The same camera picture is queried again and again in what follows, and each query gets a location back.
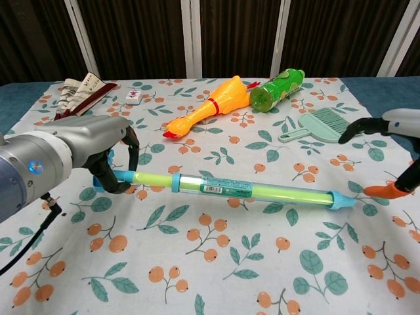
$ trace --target blue nozzle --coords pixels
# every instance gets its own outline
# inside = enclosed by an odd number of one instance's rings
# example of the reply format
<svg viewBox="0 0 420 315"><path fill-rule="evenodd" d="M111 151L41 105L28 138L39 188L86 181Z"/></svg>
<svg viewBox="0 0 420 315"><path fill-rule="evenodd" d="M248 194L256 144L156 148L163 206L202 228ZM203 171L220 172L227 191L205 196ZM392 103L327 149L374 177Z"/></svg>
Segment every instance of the blue nozzle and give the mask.
<svg viewBox="0 0 420 315"><path fill-rule="evenodd" d="M114 171L115 177L119 182L129 182L130 184L134 181L136 172L134 171Z"/></svg>
<svg viewBox="0 0 420 315"><path fill-rule="evenodd" d="M115 177L119 182L129 182L130 184L134 181L134 171L114 171ZM93 177L93 189L97 192L105 192L99 180L94 176Z"/></svg>
<svg viewBox="0 0 420 315"><path fill-rule="evenodd" d="M329 208L330 210L338 210L340 208L346 207L351 208L357 201L356 199L344 196L341 193L336 192L335 190L328 192L328 194L333 196L333 205Z"/></svg>

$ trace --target tablecloth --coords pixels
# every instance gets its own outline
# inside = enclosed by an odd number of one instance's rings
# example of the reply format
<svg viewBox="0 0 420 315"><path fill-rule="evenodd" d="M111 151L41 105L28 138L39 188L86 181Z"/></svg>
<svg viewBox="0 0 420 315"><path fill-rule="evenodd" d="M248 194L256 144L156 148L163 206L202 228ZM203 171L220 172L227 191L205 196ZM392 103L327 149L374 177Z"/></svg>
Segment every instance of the tablecloth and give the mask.
<svg viewBox="0 0 420 315"><path fill-rule="evenodd" d="M244 82L266 79L243 79ZM300 115L323 107L348 121L369 117L337 78L305 79L267 114L251 107L210 117L182 139L165 124L190 113L224 79L116 81L88 114L123 116L140 139L139 171L184 173L338 190L353 209L329 211L252 199L174 194L132 186L96 192L75 169L51 191L64 210L1 277L2 314L417 314L419 196L370 198L363 188L395 180L411 158L391 138L348 144L311 137L281 143ZM54 116L51 85L10 133ZM138 106L129 91L141 91ZM126 169L127 147L112 167ZM0 224L6 264L47 216L37 200Z"/></svg>

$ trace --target black cable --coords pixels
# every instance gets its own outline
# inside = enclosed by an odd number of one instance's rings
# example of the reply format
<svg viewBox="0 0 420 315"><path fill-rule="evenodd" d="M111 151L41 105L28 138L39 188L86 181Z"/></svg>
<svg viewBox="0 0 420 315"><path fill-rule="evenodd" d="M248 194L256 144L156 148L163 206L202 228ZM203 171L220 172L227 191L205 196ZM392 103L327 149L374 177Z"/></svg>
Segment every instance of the black cable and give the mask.
<svg viewBox="0 0 420 315"><path fill-rule="evenodd" d="M47 218L45 218L44 222L41 223L39 230L32 236L31 240L26 244L26 246L21 250L6 266L4 266L0 270L0 276L2 276L6 271L8 271L14 264L18 262L19 259L22 258L23 255L29 250L33 243L37 240L37 238L41 235L44 230L48 228L51 222L57 218L57 216L61 213L60 206L56 203L55 199L52 199L50 194L47 192L45 195L41 196L42 200L45 200L50 207L51 212L48 214Z"/></svg>

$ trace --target rubber chicken toy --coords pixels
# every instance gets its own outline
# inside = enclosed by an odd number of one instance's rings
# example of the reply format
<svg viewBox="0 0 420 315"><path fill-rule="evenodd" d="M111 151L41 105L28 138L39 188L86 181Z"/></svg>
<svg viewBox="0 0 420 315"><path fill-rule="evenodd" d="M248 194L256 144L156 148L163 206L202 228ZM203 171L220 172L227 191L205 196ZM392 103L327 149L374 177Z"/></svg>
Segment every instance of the rubber chicken toy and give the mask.
<svg viewBox="0 0 420 315"><path fill-rule="evenodd" d="M259 82L244 85L241 78L235 75L232 79L222 83L199 108L191 114L176 118L166 126L164 137L177 139L190 132L192 126L199 121L218 114L228 114L238 108L250 105L247 90L255 87Z"/></svg>

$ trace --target curtain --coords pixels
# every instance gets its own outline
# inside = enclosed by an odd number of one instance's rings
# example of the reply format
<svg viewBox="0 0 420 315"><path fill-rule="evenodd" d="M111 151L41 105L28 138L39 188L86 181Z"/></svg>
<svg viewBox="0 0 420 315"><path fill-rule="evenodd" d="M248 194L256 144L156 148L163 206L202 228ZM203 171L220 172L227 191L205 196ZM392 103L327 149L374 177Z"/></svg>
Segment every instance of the curtain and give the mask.
<svg viewBox="0 0 420 315"><path fill-rule="evenodd" d="M376 76L409 0L291 0L281 70Z"/></svg>
<svg viewBox="0 0 420 315"><path fill-rule="evenodd" d="M0 17L0 84L86 75L63 1L1 0Z"/></svg>
<svg viewBox="0 0 420 315"><path fill-rule="evenodd" d="M396 75L420 75L420 28L417 30Z"/></svg>
<svg viewBox="0 0 420 315"><path fill-rule="evenodd" d="M280 0L201 0L204 77L270 75Z"/></svg>
<svg viewBox="0 0 420 315"><path fill-rule="evenodd" d="M79 1L102 79L186 77L180 1Z"/></svg>

